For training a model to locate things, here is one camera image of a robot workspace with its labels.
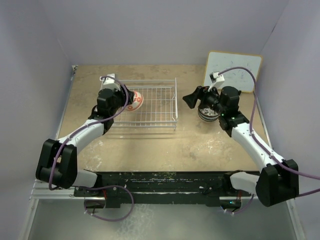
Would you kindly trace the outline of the red flower pattern bowl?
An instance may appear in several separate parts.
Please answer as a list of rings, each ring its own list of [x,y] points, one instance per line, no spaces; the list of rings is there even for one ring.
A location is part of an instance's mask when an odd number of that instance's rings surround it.
[[[128,105],[125,107],[125,110],[128,112],[133,112],[138,110],[144,102],[144,97],[140,92],[129,91],[129,101]]]

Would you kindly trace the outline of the white wire dish rack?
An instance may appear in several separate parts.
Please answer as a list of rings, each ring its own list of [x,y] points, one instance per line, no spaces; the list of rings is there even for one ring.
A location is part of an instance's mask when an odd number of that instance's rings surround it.
[[[122,79],[132,92],[143,96],[142,105],[134,111],[124,110],[114,119],[115,128],[172,128],[178,123],[177,80]]]

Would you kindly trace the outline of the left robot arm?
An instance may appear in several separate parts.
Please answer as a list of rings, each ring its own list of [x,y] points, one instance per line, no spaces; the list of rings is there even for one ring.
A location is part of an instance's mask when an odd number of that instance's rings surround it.
[[[85,123],[60,139],[47,139],[41,149],[35,177],[49,184],[50,190],[68,189],[74,185],[85,186],[91,196],[103,191],[98,175],[78,169],[78,154],[93,140],[109,131],[117,117],[132,104],[136,94],[121,86],[120,89],[102,89],[97,104]]]

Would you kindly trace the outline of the pink floral bowl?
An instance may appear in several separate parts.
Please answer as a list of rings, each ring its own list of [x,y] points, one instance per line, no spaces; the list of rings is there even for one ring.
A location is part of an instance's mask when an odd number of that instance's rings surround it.
[[[198,108],[198,116],[205,122],[214,122],[219,118],[219,114],[211,108]]]

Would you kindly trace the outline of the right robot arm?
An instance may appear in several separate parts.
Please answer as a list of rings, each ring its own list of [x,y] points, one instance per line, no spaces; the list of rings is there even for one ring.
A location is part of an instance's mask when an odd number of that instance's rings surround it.
[[[190,109],[200,102],[199,109],[209,108],[217,113],[221,129],[242,146],[258,167],[259,175],[241,170],[230,173],[222,183],[223,192],[228,196],[239,190],[248,192],[266,207],[298,197],[298,164],[293,159],[285,160],[260,138],[252,123],[239,111],[240,94],[232,86],[223,87],[221,92],[215,87],[197,86],[193,93],[182,98]]]

